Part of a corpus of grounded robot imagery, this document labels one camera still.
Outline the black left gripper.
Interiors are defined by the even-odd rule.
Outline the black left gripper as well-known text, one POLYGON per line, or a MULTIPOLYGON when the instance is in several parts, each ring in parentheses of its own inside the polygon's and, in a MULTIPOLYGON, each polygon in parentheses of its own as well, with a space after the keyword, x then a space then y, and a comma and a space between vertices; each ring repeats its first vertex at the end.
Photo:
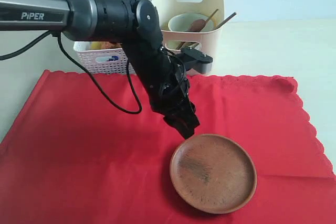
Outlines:
POLYGON ((189 80, 182 77, 173 83, 164 83, 158 90, 156 98, 151 98, 153 112, 164 116, 164 122, 178 131, 184 139, 195 134, 200 125, 195 114, 195 105, 189 100, 189 80))

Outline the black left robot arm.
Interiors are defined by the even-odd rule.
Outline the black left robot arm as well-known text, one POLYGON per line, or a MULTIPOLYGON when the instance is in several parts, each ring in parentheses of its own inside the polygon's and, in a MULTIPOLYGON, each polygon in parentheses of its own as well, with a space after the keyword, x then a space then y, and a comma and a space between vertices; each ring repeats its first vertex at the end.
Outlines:
POLYGON ((119 43, 152 110, 184 138, 199 126, 186 73, 202 53, 166 49, 157 10, 149 0, 1 0, 1 30, 41 30, 43 36, 72 41, 119 43))

